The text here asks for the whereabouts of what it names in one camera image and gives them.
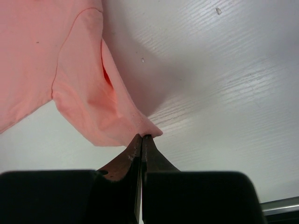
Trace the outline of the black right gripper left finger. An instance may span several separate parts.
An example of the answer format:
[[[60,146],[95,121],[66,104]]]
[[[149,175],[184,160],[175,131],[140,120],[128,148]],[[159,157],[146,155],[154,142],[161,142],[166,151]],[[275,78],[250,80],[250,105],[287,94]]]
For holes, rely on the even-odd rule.
[[[98,170],[9,171],[0,176],[3,224],[136,224],[142,138]]]

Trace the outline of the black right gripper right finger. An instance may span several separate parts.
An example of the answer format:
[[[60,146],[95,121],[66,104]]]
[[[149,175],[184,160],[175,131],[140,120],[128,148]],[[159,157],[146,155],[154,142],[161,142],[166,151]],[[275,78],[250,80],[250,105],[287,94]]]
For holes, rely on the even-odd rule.
[[[142,140],[142,219],[146,224],[264,224],[251,180],[236,171],[180,171]]]

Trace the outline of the salmon pink t-shirt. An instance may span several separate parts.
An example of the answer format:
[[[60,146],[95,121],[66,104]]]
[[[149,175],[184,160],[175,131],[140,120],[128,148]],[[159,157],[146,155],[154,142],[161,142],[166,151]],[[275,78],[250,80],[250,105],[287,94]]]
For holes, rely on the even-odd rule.
[[[54,101],[96,146],[162,131],[133,103],[102,37],[100,0],[0,3],[0,130]]]

